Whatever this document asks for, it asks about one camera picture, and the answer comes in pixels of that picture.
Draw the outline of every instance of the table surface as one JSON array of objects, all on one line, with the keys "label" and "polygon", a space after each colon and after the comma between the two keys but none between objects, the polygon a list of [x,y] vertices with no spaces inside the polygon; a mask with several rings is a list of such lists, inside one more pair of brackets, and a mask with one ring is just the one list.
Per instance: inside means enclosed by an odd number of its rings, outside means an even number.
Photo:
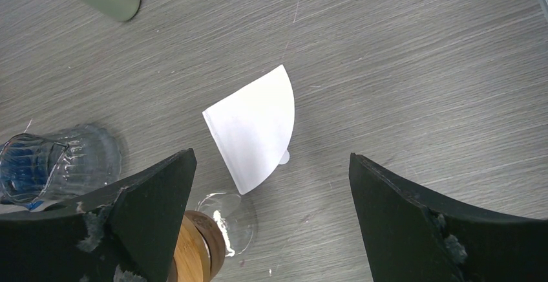
[{"label": "table surface", "polygon": [[123,175],[191,147],[188,208],[236,191],[202,111],[284,64],[291,160],[216,281],[372,281],[351,152],[476,206],[548,217],[548,25],[537,0],[0,0],[0,140],[95,122]]}]

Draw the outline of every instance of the scratch on table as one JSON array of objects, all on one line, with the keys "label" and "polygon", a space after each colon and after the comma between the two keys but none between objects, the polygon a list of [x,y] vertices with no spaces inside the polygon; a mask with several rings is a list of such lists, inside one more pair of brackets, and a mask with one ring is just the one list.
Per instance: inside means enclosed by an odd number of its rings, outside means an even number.
[{"label": "scratch on table", "polygon": [[295,17],[293,18],[293,23],[297,20],[297,12],[299,11],[299,1],[297,1],[297,8],[295,9]]},{"label": "scratch on table", "polygon": [[387,161],[385,161],[384,163],[381,164],[381,166],[387,168],[388,165],[394,160],[394,158],[397,156],[397,153],[392,155],[392,157],[390,157]]},{"label": "scratch on table", "polygon": [[284,57],[286,56],[286,51],[288,51],[288,46],[290,45],[289,41],[288,43],[286,44],[286,48],[284,49],[284,54],[282,55],[282,60],[284,59]]},{"label": "scratch on table", "polygon": [[28,122],[28,125],[26,125],[26,128],[25,128],[25,130],[23,131],[23,133],[26,133],[26,131],[27,131],[28,128],[30,127],[30,124],[32,124],[32,118],[31,118],[30,121]]},{"label": "scratch on table", "polygon": [[419,175],[417,174],[417,171],[415,171],[415,169],[413,168],[413,166],[410,166],[409,163],[407,162],[407,158],[404,160],[403,162],[405,164],[405,175],[408,177],[409,176],[409,168],[411,168],[411,171],[413,171],[413,173],[415,174],[415,177],[414,179],[417,179],[419,177]]},{"label": "scratch on table", "polygon": [[[299,222],[299,227],[297,227],[297,229],[290,235],[290,237],[288,238],[288,240],[286,241],[286,243],[284,244],[284,246],[282,246],[282,248],[280,249],[280,253],[279,255],[281,256],[282,252],[284,251],[284,249],[286,248],[286,246],[290,243],[291,239],[295,236],[295,234],[306,224],[308,224],[308,222],[310,222],[318,213],[322,212],[324,209],[318,209],[316,210],[316,212],[312,213],[312,214],[307,214],[305,215]],[[281,259],[278,264],[276,265],[276,269],[274,269],[274,273],[276,271],[278,271],[278,268],[280,267],[280,264],[282,263],[283,259]]]}]

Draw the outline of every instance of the white paper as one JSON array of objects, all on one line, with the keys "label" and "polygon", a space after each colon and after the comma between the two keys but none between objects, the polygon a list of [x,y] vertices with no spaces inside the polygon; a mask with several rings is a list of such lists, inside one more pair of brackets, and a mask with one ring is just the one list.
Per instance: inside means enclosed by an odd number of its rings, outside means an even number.
[{"label": "white paper", "polygon": [[295,100],[283,65],[202,114],[241,194],[289,160]]}]

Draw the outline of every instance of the wooden lid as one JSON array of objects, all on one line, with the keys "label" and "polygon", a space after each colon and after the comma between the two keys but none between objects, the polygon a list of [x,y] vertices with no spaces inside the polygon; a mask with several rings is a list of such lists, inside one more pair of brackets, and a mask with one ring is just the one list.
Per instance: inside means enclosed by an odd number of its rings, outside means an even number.
[{"label": "wooden lid", "polygon": [[173,259],[176,265],[175,281],[210,282],[211,262],[208,247],[200,232],[186,215],[183,216]]},{"label": "wooden lid", "polygon": [[216,222],[206,214],[197,211],[185,211],[188,217],[196,226],[198,231],[204,236],[209,247],[211,258],[211,279],[213,279],[221,270],[224,263],[226,246],[221,230]]}]

